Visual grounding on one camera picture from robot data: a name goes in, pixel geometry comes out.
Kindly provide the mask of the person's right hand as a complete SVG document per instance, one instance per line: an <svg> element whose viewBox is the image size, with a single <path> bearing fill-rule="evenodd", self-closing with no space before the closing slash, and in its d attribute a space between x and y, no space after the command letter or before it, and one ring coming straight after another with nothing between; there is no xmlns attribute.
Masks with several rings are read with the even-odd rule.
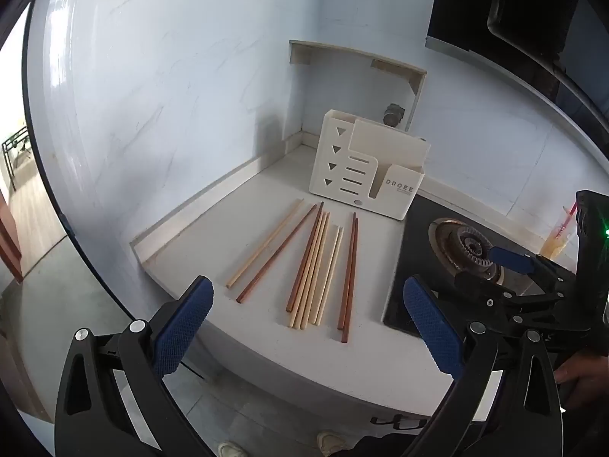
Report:
<svg viewBox="0 0 609 457"><path fill-rule="evenodd" d="M575 354L554 371L558 385L575 382L575 388L563 404L569 411L608 394L608 357Z"/></svg>

